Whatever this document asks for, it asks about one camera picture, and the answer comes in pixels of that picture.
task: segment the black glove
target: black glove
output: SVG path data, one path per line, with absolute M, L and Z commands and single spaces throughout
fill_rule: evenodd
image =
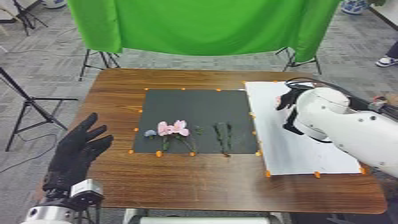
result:
M 94 140 L 107 126 L 89 131 L 96 120 L 98 114 L 92 113 L 59 143 L 44 177 L 44 191 L 57 189 L 69 192 L 71 186 L 85 180 L 91 162 L 110 147 L 112 135 Z

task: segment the backdrop stand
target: backdrop stand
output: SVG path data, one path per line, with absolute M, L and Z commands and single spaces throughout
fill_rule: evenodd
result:
M 112 54 L 108 52 L 101 52 L 101 51 L 98 51 L 96 53 L 100 53 L 100 55 L 101 55 L 105 68 L 100 68 L 100 67 L 96 67 L 96 66 L 92 66 L 92 65 L 87 64 L 89 57 L 92 55 L 91 49 L 87 49 L 87 51 L 85 51 L 85 57 L 84 57 L 84 67 L 82 67 L 82 71 L 80 71 L 80 75 L 78 75 L 78 81 L 82 81 L 82 79 L 84 79 L 85 68 L 94 68 L 94 69 L 105 70 L 107 68 L 112 68 L 110 67 L 110 64 L 112 63 L 116 65 L 116 68 L 121 68 L 119 63 L 117 63 L 117 61 L 114 59 L 114 56 L 119 58 L 119 55 L 117 54 Z
M 14 126 L 14 129 L 12 129 L 12 133 L 11 133 L 11 137 L 9 137 L 9 143 L 7 143 L 7 147 L 5 147 L 5 152 L 9 152 L 9 148 L 11 148 L 11 145 L 12 145 L 12 141 L 14 141 L 14 137 L 16 135 L 30 130 L 32 128 L 39 127 L 43 124 L 46 123 L 55 123 L 59 125 L 59 127 L 68 130 L 64 124 L 60 123 L 60 121 L 57 120 L 55 118 L 55 113 L 57 113 L 57 110 L 59 110 L 59 107 L 60 107 L 60 104 L 64 101 L 76 101 L 78 99 L 73 99 L 73 98 L 43 98 L 43 97 L 30 97 L 27 92 L 23 91 L 14 79 L 11 78 L 7 72 L 4 71 L 2 67 L 0 67 L 0 79 L 4 81 L 4 83 L 9 85 L 11 89 L 16 91 L 16 93 L 20 94 L 20 96 L 25 98 L 25 102 L 23 102 L 23 107 L 21 107 L 21 112 L 20 112 L 20 116 L 18 116 L 18 120 L 16 120 L 16 126 Z M 44 110 L 44 108 L 39 106 L 39 104 L 36 103 L 36 101 L 39 100 L 50 100 L 50 101 L 59 101 L 57 103 L 57 106 L 55 106 L 55 109 L 52 111 L 52 113 Z M 27 108 L 32 108 L 36 109 L 36 111 L 39 112 L 39 115 L 41 117 L 44 118 L 44 121 L 41 121 L 39 123 L 32 124 L 30 126 L 27 126 L 25 128 L 20 128 L 21 126 L 21 120 L 23 120 L 23 116 L 25 116 L 25 111 L 27 111 Z
M 293 53 L 293 55 L 290 55 L 288 47 L 284 47 L 284 48 L 277 51 L 275 55 L 279 55 L 279 54 L 283 53 L 283 51 L 286 51 L 286 55 L 288 55 L 288 58 L 290 58 L 288 64 L 286 64 L 284 69 L 283 69 L 283 72 L 288 70 L 288 68 L 295 68 L 295 67 L 300 67 L 302 65 L 306 65 L 306 64 L 309 64 L 309 63 L 315 63 L 315 65 L 316 65 L 316 69 L 318 69 L 318 74 L 322 75 L 320 61 L 318 61 L 318 57 L 316 57 L 316 55 L 315 55 L 313 60 L 309 60 L 309 61 L 304 62 L 304 63 L 297 63 L 297 62 L 295 62 L 295 53 Z
M 28 36 L 28 29 L 36 29 L 36 21 L 43 24 L 44 27 L 48 27 L 46 23 L 39 20 L 39 18 L 36 17 L 36 15 L 28 12 L 28 10 L 21 7 L 21 4 L 16 0 L 14 1 L 14 6 L 16 6 L 16 10 L 18 10 L 18 17 L 21 19 L 21 24 L 23 24 L 23 29 L 25 29 L 25 33 Z

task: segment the green backdrop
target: green backdrop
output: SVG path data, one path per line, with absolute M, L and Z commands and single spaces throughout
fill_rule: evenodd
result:
M 68 0 L 89 49 L 233 55 L 318 50 L 339 0 Z

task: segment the black mat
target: black mat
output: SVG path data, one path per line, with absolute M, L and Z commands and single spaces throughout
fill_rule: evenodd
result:
M 249 100 L 245 91 L 215 90 L 149 90 L 146 94 L 144 113 L 135 136 L 133 149 L 139 153 L 155 153 L 162 150 L 162 137 L 144 137 L 148 130 L 156 131 L 158 122 L 169 125 L 176 120 L 188 123 L 190 136 L 187 141 L 196 142 L 199 153 L 220 153 L 220 144 L 213 124 L 229 123 L 231 129 L 231 150 L 227 154 L 252 154 L 258 151 L 256 136 L 252 135 L 254 125 L 251 118 Z M 172 139 L 167 153 L 188 153 L 185 144 Z

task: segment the white paper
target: white paper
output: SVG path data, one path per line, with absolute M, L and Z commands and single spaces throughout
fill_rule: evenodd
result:
M 283 128 L 291 112 L 275 110 L 277 98 L 290 91 L 284 82 L 247 82 L 245 88 L 270 174 L 359 173 L 359 162 L 334 144 L 316 142 Z

